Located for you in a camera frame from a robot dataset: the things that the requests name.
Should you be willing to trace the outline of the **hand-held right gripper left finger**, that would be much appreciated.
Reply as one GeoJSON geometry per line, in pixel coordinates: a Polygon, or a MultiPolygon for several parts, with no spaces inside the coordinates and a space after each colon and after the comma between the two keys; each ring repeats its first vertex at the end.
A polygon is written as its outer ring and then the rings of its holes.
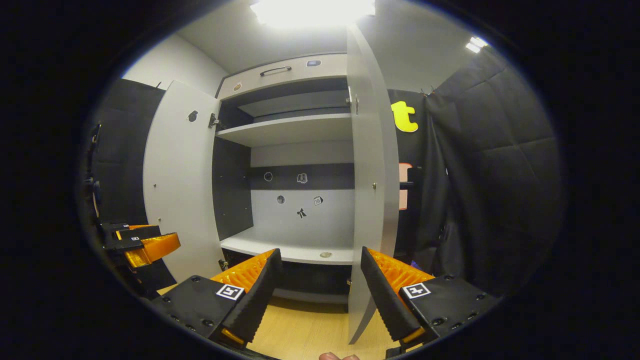
{"type": "Polygon", "coordinates": [[[190,276],[151,305],[202,338],[244,350],[254,341],[281,275],[281,251],[274,248],[211,278],[190,276]]]}

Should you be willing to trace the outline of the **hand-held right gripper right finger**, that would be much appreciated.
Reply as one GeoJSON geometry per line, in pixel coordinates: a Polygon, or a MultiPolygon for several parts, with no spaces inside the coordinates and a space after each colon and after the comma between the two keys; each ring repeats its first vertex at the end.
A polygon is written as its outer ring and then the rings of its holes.
{"type": "Polygon", "coordinates": [[[360,268],[397,352],[448,337],[501,302],[459,276],[433,276],[368,247],[360,268]]]}

